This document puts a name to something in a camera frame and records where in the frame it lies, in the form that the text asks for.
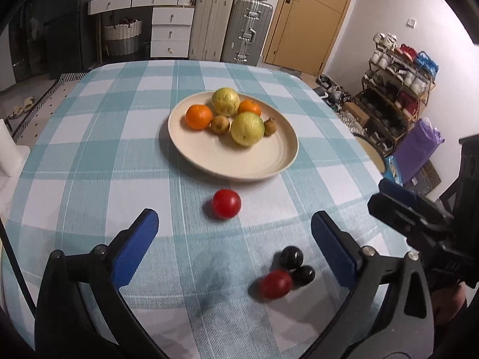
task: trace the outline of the purple bag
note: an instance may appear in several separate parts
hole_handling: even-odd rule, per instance
[[[402,182],[410,181],[442,143],[441,133],[427,118],[420,118],[394,152]]]

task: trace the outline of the tablecloth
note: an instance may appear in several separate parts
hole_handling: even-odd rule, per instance
[[[176,151],[166,127],[171,109],[226,86],[291,122],[300,146],[288,170],[259,183],[228,182]],[[292,75],[214,62],[109,64],[87,74],[52,115],[21,174],[7,231],[36,300],[52,250],[87,253],[143,208],[154,209],[160,230],[120,292],[158,345],[172,358],[297,358],[344,298],[311,236],[314,212],[326,210],[360,245],[384,255],[408,250],[367,212],[380,178],[348,129]],[[207,202],[220,188],[242,199],[231,220],[210,215]],[[291,244],[315,268],[315,280],[256,302],[248,287]],[[2,280],[8,313],[33,346],[33,318],[5,258]],[[101,317],[96,322],[113,339]]]

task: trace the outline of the door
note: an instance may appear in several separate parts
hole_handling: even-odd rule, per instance
[[[327,58],[349,0],[284,0],[266,63],[316,75]]]

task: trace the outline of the orange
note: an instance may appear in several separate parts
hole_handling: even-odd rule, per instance
[[[240,103],[238,108],[238,114],[243,112],[253,112],[258,116],[261,116],[261,108],[258,104],[251,100],[244,100]]]
[[[191,129],[204,130],[212,121],[213,112],[206,105],[191,105],[184,118]]]

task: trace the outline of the beige slipper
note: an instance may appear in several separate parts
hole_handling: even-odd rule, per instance
[[[35,105],[34,102],[33,102],[34,99],[35,99],[34,95],[25,99],[25,104],[23,106],[23,111],[24,112],[28,112],[30,109],[33,108],[33,106]]]
[[[8,118],[17,118],[20,117],[20,115],[23,113],[23,108],[22,107],[14,107],[13,112],[8,115]]]

